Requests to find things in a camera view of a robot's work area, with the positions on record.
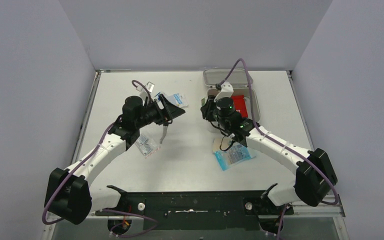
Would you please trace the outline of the red first aid pouch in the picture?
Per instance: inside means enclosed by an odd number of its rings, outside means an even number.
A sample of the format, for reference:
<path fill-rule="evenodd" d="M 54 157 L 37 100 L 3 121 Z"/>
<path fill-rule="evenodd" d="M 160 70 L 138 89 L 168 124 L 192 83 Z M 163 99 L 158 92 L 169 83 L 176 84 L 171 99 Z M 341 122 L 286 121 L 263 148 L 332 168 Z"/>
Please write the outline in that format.
<path fill-rule="evenodd" d="M 235 95 L 231 97 L 234 103 L 235 110 L 241 114 L 243 118 L 248 117 L 246 101 L 244 95 Z"/>

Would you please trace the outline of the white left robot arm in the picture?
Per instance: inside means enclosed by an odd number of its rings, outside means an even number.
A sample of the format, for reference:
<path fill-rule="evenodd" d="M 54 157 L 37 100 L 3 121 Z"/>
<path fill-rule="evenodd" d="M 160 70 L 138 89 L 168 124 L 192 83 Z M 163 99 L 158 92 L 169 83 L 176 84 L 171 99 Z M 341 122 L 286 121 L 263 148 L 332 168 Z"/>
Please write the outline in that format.
<path fill-rule="evenodd" d="M 172 104 L 164 95 L 159 102 L 139 96 L 129 96 L 122 113 L 102 134 L 97 145 L 80 161 L 49 175 L 44 200 L 42 222 L 46 225 L 67 220 L 75 225 L 83 222 L 89 213 L 109 208 L 117 216 L 128 210 L 128 201 L 119 193 L 90 191 L 98 175 L 118 156 L 125 153 L 140 136 L 140 129 L 152 123 L 168 125 L 185 110 Z"/>

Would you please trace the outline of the small white blue tube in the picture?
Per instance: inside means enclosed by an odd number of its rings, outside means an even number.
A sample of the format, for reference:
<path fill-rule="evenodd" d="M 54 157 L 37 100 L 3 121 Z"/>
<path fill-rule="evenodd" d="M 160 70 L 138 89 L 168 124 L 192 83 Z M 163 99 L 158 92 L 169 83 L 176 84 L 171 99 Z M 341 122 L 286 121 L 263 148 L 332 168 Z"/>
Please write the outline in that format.
<path fill-rule="evenodd" d="M 159 100 L 160 100 L 160 95 L 164 95 L 164 94 L 165 94 L 164 92 L 159 91 L 159 92 L 154 96 L 154 99 L 155 99 L 156 101 L 159 101 Z"/>

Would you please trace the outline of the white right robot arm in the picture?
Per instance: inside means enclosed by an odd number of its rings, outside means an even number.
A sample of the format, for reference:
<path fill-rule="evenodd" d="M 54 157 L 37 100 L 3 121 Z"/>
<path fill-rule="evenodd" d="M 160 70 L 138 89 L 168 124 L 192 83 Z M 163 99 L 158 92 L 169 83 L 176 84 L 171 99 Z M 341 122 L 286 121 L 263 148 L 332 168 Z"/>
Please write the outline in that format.
<path fill-rule="evenodd" d="M 242 117 L 230 97 L 218 101 L 213 95 L 205 97 L 200 111 L 204 120 L 234 143 L 265 154 L 294 175 L 291 183 L 274 183 L 263 193 L 261 206 L 267 214 L 275 214 L 282 205 L 298 201 L 316 207 L 326 203 L 324 198 L 329 192 L 338 194 L 334 189 L 338 178 L 328 154 L 321 148 L 310 150 L 292 144 Z"/>

